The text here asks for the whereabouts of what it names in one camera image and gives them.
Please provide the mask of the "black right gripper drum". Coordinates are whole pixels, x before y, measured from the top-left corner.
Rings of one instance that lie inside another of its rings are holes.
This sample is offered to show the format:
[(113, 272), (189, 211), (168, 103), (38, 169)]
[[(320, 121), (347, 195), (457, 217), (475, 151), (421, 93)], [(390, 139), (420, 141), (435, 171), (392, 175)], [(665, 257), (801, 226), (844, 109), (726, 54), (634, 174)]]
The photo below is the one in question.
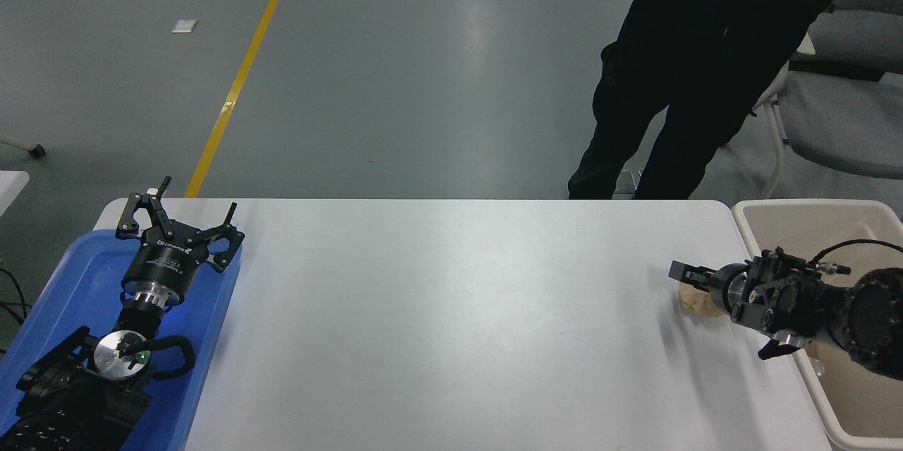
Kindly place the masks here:
[(747, 300), (748, 268), (746, 263), (732, 263), (716, 270), (710, 277), (708, 293), (714, 306), (725, 315), (731, 315), (738, 303)]

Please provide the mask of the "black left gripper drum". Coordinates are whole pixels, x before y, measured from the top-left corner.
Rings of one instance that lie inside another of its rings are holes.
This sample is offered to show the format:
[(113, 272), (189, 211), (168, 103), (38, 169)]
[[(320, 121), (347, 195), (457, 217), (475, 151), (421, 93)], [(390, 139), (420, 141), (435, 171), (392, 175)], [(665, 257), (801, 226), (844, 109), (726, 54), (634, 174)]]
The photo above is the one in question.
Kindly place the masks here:
[(171, 222), (172, 235), (161, 227), (146, 229), (141, 245), (127, 268), (121, 286), (136, 294), (150, 284), (164, 287), (171, 297), (185, 297), (200, 265), (209, 255), (212, 240), (201, 230), (182, 222)]

